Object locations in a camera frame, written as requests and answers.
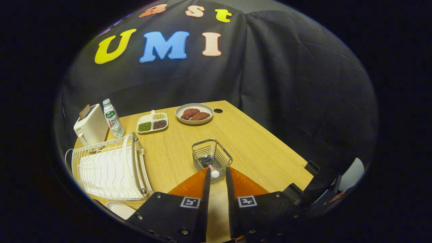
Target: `yellow letter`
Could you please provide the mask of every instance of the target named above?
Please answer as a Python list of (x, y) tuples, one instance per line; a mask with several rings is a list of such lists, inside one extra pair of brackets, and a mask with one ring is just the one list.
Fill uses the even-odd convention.
[(218, 38), (220, 37), (219, 33), (213, 32), (205, 32), (203, 36), (206, 38), (206, 49), (203, 51), (204, 56), (220, 56), (222, 52), (218, 49)]
[(203, 11), (204, 11), (204, 7), (192, 5), (187, 7), (186, 15), (199, 18), (204, 15)]
[(138, 17), (142, 18), (142, 17), (148, 16), (150, 14), (156, 14), (156, 13), (163, 12), (163, 11), (166, 10), (165, 7), (166, 7), (166, 4), (161, 4), (161, 5), (154, 6), (152, 8), (147, 9), (145, 12), (143, 12), (142, 14), (140, 14), (140, 16), (138, 16)]
[(226, 18), (226, 16), (232, 16), (232, 13), (229, 13), (228, 10), (226, 9), (215, 9), (215, 11), (217, 12), (216, 14), (216, 19), (221, 21), (221, 22), (225, 22), (228, 23), (230, 20)]
[(107, 53), (107, 50), (111, 41), (114, 40), (115, 35), (101, 41), (101, 43), (99, 43), (99, 48), (96, 52), (95, 63), (102, 64), (114, 60), (116, 57), (120, 56), (126, 49), (127, 43), (129, 42), (130, 35), (135, 31), (137, 31), (137, 29), (130, 29), (121, 33), (120, 34), (121, 39), (120, 39), (120, 43), (118, 44), (117, 50), (111, 53)]

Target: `blue letter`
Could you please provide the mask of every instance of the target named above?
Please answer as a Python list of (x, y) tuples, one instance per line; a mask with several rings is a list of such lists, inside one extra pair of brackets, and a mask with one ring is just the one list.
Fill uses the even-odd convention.
[(167, 41), (159, 31), (149, 32), (144, 35), (147, 38), (146, 46), (144, 47), (144, 55), (140, 58), (140, 62), (154, 61), (156, 56), (153, 55), (153, 48), (156, 50), (160, 59), (163, 59), (168, 53), (170, 59), (186, 58), (184, 45), (189, 32), (177, 31)]

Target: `wooden table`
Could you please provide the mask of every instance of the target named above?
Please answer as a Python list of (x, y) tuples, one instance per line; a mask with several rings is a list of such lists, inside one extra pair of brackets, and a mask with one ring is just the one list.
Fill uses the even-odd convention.
[[(302, 190), (306, 188), (313, 176), (304, 169), (307, 162), (296, 152), (227, 101), (204, 104), (222, 109), (223, 113), (214, 113), (205, 124), (187, 125), (175, 116), (178, 107), (156, 110), (156, 113), (168, 115), (168, 127), (147, 134), (137, 133), (136, 126), (138, 119), (150, 111), (120, 118), (126, 134), (136, 132), (144, 147), (147, 174), (155, 192), (167, 193), (197, 172), (191, 147), (208, 138), (219, 141), (230, 153), (233, 168), (267, 191), (282, 191), (293, 182)], [(111, 139), (115, 137), (108, 131), (106, 141)], [(74, 149), (80, 147), (83, 146), (77, 139)], [(103, 204), (109, 201), (89, 196)], [(121, 202), (138, 209), (144, 200)], [(220, 243), (229, 239), (227, 187), (222, 179), (210, 186), (207, 242)]]

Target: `plate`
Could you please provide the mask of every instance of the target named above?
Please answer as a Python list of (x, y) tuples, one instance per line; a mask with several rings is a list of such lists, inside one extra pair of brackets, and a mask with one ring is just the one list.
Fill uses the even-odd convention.
[(116, 201), (109, 201), (105, 206), (124, 220), (127, 220), (136, 211), (135, 209)]
[[(182, 119), (181, 116), (183, 115), (183, 112), (186, 109), (190, 109), (190, 108), (198, 109), (198, 110), (200, 110), (200, 112), (207, 112), (210, 114), (210, 117), (207, 117), (206, 119), (200, 120), (200, 121), (188, 121), (188, 120)], [(210, 121), (210, 119), (213, 117), (213, 109), (211, 107), (203, 105), (203, 104), (191, 103), (191, 104), (182, 105), (179, 108), (177, 108), (177, 110), (175, 111), (175, 116), (177, 116), (177, 119), (179, 121), (186, 123), (186, 124), (192, 124), (192, 125), (203, 124), (203, 123)]]
[[(160, 118), (160, 119), (155, 119), (155, 115), (164, 115), (165, 117), (164, 118)], [(162, 128), (158, 128), (158, 129), (153, 129), (153, 124), (155, 122), (158, 122), (158, 121), (166, 121), (166, 126), (162, 127)], [(146, 123), (146, 122), (151, 122), (150, 130), (148, 130), (148, 131), (138, 131), (138, 127), (140, 126), (140, 124)], [(168, 116), (166, 115), (166, 113), (163, 113), (163, 112), (161, 112), (161, 113), (155, 113), (155, 110), (152, 110), (152, 112), (150, 113), (150, 115), (143, 115), (142, 117), (140, 117), (138, 119), (138, 122), (137, 122), (137, 133), (147, 133), (147, 132), (151, 132), (151, 131), (159, 131), (159, 130), (163, 130), (163, 129), (167, 128), (167, 127), (168, 127)]]

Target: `meat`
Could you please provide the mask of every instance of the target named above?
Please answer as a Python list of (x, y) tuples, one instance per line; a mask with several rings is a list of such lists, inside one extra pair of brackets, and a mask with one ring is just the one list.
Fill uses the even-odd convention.
[(192, 116), (190, 121), (201, 121), (201, 120), (204, 120), (208, 117), (210, 117), (210, 114), (207, 112), (197, 112)]
[(184, 120), (189, 120), (197, 112), (200, 112), (200, 110), (195, 108), (186, 109), (180, 118)]

